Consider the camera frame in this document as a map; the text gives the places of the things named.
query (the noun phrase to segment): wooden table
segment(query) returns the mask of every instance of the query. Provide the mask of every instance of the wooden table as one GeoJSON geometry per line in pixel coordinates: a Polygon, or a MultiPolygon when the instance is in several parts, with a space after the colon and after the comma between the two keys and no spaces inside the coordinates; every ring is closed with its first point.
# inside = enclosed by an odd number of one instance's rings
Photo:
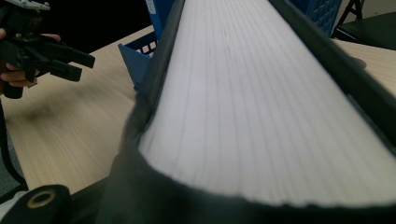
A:
{"type": "MultiPolygon", "coordinates": [[[[44,75],[20,100],[2,98],[8,131],[29,189],[62,184],[74,193],[108,176],[125,120],[134,106],[133,83],[118,44],[95,51],[80,82],[44,75]]],[[[335,41],[367,63],[367,71],[396,94],[396,51],[335,41]]]]}
{"type": "Polygon", "coordinates": [[[396,51],[334,40],[349,56],[366,63],[364,70],[396,97],[396,51]]]}

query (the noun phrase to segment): blue plastic crate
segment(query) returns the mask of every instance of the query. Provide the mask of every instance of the blue plastic crate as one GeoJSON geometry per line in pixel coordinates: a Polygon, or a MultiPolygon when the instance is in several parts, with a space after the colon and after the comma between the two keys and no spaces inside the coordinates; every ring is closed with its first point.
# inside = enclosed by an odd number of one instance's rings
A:
{"type": "Polygon", "coordinates": [[[149,61],[157,47],[157,36],[154,32],[144,35],[126,45],[119,44],[119,50],[134,83],[134,90],[139,91],[146,74],[149,61]]]}
{"type": "Polygon", "coordinates": [[[342,0],[290,0],[327,36],[332,28],[342,0]]]}
{"type": "Polygon", "coordinates": [[[128,68],[132,82],[134,83],[135,91],[139,91],[149,61],[163,33],[163,28],[174,1],[175,0],[146,0],[148,14],[154,32],[144,35],[129,44],[119,44],[120,53],[128,68]]]}

